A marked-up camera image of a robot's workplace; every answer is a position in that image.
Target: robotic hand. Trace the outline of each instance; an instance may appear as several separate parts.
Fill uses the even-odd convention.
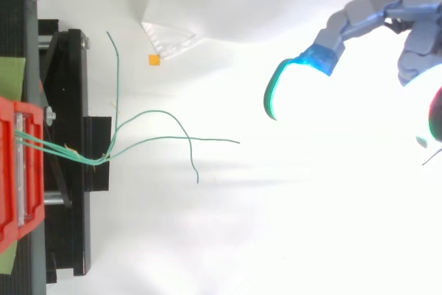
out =
[[[411,30],[398,60],[398,78],[403,86],[420,74],[442,64],[442,0],[353,0],[343,10],[334,13],[313,44],[293,59],[277,67],[265,91],[266,113],[272,119],[273,92],[283,70],[290,64],[308,65],[327,76],[333,73],[345,50],[344,42],[387,26],[396,33]],[[442,142],[442,90],[433,100],[430,130]]]

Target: black cable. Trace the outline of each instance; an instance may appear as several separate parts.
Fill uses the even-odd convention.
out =
[[[424,163],[422,164],[422,166],[424,166],[425,164],[427,164],[431,159],[433,159],[433,157],[436,157],[440,152],[442,152],[442,148],[440,148],[438,151],[436,151],[435,153],[433,153],[433,155],[432,155],[430,158],[428,158],[428,160],[427,160],[426,162],[424,162]]]

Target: black metal bracket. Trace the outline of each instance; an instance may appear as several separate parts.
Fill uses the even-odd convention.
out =
[[[46,127],[45,140],[52,139],[88,158],[100,158],[111,142],[111,118],[88,116],[86,36],[77,29],[59,32],[56,22],[39,20],[40,35],[52,36],[48,47],[40,48],[40,78],[47,103],[57,114],[53,125]],[[88,273],[89,195],[108,190],[109,164],[91,167],[46,154],[45,191],[58,190],[63,195],[63,183],[71,207],[46,206],[47,283],[57,282],[56,269],[73,268],[75,276]]]

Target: white backdrop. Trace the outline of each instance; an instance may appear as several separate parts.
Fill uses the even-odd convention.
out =
[[[49,294],[442,292],[442,188],[437,162],[419,166],[404,127],[396,78],[404,36],[380,29],[350,41],[334,73],[340,108],[283,124],[265,115],[265,86],[281,59],[311,43],[325,13],[264,44],[207,40],[150,67],[140,26],[147,1],[39,2],[41,17],[91,39],[89,113],[115,111],[109,30],[122,60],[121,121],[159,108],[191,135],[242,144],[195,143],[199,184],[186,142],[147,144],[114,161],[110,191],[91,198],[92,269],[60,273]],[[320,117],[327,121],[312,126]],[[148,116],[116,148],[169,134],[181,135],[173,121]]]

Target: metal rod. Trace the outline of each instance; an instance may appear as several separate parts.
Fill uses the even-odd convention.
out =
[[[44,193],[45,205],[64,205],[63,196],[59,191],[46,191]]]
[[[39,36],[39,50],[48,50],[52,36]]]

